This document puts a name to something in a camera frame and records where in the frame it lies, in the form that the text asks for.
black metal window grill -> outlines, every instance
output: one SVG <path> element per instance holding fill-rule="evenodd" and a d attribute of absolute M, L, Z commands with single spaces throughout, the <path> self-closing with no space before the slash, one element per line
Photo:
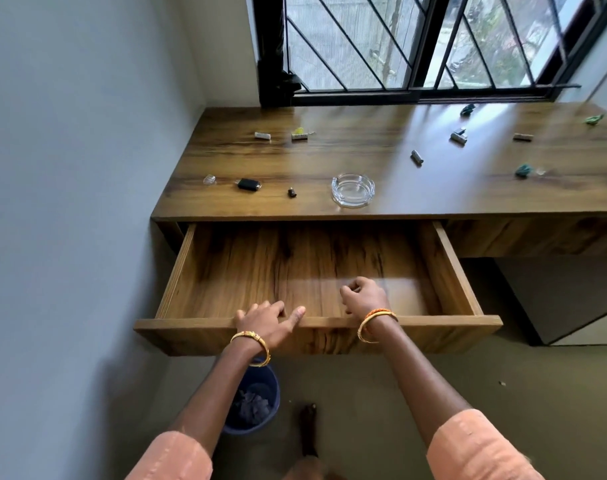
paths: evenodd
<path fill-rule="evenodd" d="M 607 0 L 280 1 L 292 105 L 554 99 L 607 25 Z"/>

orange sleeve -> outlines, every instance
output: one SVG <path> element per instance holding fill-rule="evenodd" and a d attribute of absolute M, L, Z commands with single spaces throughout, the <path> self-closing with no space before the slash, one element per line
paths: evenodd
<path fill-rule="evenodd" d="M 467 410 L 437 429 L 428 447 L 436 480 L 544 480 L 481 411 Z"/>
<path fill-rule="evenodd" d="M 179 431 L 157 436 L 125 480 L 209 480 L 212 460 L 194 438 Z"/>

open drawer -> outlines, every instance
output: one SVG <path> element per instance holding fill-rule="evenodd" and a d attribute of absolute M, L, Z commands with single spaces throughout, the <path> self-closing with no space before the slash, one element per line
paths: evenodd
<path fill-rule="evenodd" d="M 463 351 L 501 326 L 484 315 L 438 221 L 203 222 L 191 224 L 154 319 L 134 329 L 168 355 L 217 355 L 232 317 L 264 300 L 306 316 L 275 353 L 377 352 L 357 339 L 339 288 L 356 276 L 387 292 L 425 352 Z"/>

gold bangle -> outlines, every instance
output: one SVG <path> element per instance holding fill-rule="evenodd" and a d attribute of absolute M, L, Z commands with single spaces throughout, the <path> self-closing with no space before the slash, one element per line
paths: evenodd
<path fill-rule="evenodd" d="M 232 342 L 237 337 L 250 337 L 251 339 L 255 339 L 261 344 L 262 347 L 264 347 L 264 350 L 266 351 L 266 360 L 264 360 L 262 363 L 251 363 L 251 367 L 264 367 L 265 365 L 267 365 L 268 362 L 270 362 L 270 350 L 267 349 L 266 342 L 264 342 L 264 340 L 259 335 L 257 335 L 253 331 L 240 331 L 239 333 L 235 333 L 232 336 L 230 342 Z"/>
<path fill-rule="evenodd" d="M 361 322 L 361 325 L 359 325 L 359 329 L 357 330 L 357 337 L 359 337 L 359 340 L 361 340 L 362 342 L 365 342 L 366 344 L 378 344 L 379 343 L 379 342 L 373 342 L 372 340 L 366 340 L 361 335 L 366 324 L 368 322 L 370 322 L 373 318 L 378 317 L 379 315 L 390 315 L 392 318 L 395 319 L 395 321 L 398 321 L 397 315 L 392 313 L 390 310 L 382 310 L 380 312 L 375 312 L 375 313 L 370 312 L 368 315 L 366 315 L 366 318 L 364 319 L 363 322 Z"/>

foot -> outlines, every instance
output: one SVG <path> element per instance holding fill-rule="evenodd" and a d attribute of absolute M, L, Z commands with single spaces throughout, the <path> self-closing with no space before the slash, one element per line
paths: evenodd
<path fill-rule="evenodd" d="M 301 452 L 304 456 L 318 456 L 315 448 L 317 433 L 317 405 L 306 404 L 299 412 L 299 435 L 301 436 Z"/>

